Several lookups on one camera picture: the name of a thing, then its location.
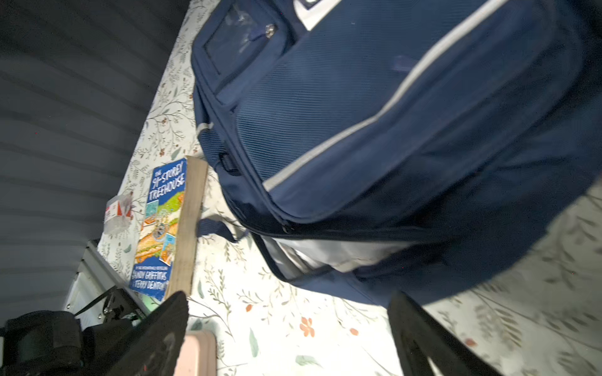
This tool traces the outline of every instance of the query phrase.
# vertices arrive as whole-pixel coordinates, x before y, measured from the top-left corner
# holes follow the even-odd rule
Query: black strap
[[[78,311],[78,313],[76,313],[74,316],[77,316],[81,313],[84,313],[85,311],[89,310],[90,308],[92,308],[93,306],[96,305],[96,303],[98,303],[99,301],[103,300],[104,298],[106,298],[110,293],[113,292],[113,290],[115,290],[117,287],[113,286],[112,288],[110,288],[109,290],[106,290],[105,292],[103,292],[100,296],[98,296],[98,298],[94,299],[93,301],[89,302],[89,304],[86,307],[83,307],[82,309],[80,309]]]

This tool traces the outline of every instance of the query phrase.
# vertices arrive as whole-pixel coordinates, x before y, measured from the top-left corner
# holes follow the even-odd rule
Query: white reflective stripe
[[[211,129],[213,128],[213,122],[207,124],[207,123],[201,123],[199,125],[196,126],[196,136],[198,137],[200,135],[200,133],[206,129]]]
[[[488,0],[486,3],[480,6],[479,9],[474,11],[470,16],[468,16],[464,21],[458,24],[455,28],[453,28],[450,32],[448,32],[443,38],[439,39],[434,46],[432,46],[424,56],[420,59],[418,64],[410,71],[406,79],[403,80],[399,88],[395,91],[393,96],[389,99],[389,101],[377,112],[375,115],[367,118],[366,120],[357,123],[344,131],[330,137],[328,140],[322,142],[318,146],[315,146],[313,149],[309,150],[299,158],[295,159],[291,164],[280,170],[277,174],[267,179],[264,183],[264,189],[266,191],[271,191],[274,187],[282,183],[284,180],[288,179],[292,174],[294,174],[298,169],[303,167],[306,163],[314,159],[316,156],[322,154],[328,148],[336,144],[337,142],[345,139],[345,137],[354,134],[360,129],[378,121],[380,117],[382,117],[386,112],[388,112],[399,100],[402,96],[408,91],[410,86],[424,73],[424,71],[431,66],[445,51],[450,49],[457,41],[466,36],[470,31],[472,31],[476,26],[478,26],[481,22],[483,22],[487,17],[489,17],[493,12],[498,10],[502,5],[507,3],[509,0]]]

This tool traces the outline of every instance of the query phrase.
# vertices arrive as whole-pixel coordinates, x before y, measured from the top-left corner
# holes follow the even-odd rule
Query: orange flower print
[[[477,342],[475,342],[472,338],[467,338],[464,340],[464,344],[468,347],[475,347],[477,345]]]
[[[299,324],[299,327],[301,328],[301,330],[303,330],[303,335],[306,337],[310,334],[312,337],[315,336],[315,330],[311,327],[311,319],[301,317],[301,322],[303,324]]]

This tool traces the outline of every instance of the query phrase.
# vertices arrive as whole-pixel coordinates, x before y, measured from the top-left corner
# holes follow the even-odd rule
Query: mattress
[[[98,250],[129,280],[153,168],[202,156],[190,48],[217,0],[192,0],[120,193],[134,193],[128,230]],[[235,218],[213,171],[203,216]],[[505,375],[602,373],[602,184],[566,208],[527,256],[491,281],[426,310]],[[250,238],[199,238],[188,329],[217,338],[217,374],[401,376],[386,310],[280,282]]]

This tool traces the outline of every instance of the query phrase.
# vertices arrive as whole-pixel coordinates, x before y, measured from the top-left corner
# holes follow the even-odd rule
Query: backpack strap
[[[196,224],[196,236],[207,236],[215,234],[229,241],[230,243],[238,243],[241,239],[249,234],[249,230],[245,230],[241,236],[235,238],[230,229],[226,225],[226,220],[222,218],[221,221],[212,220],[209,218],[201,219]]]

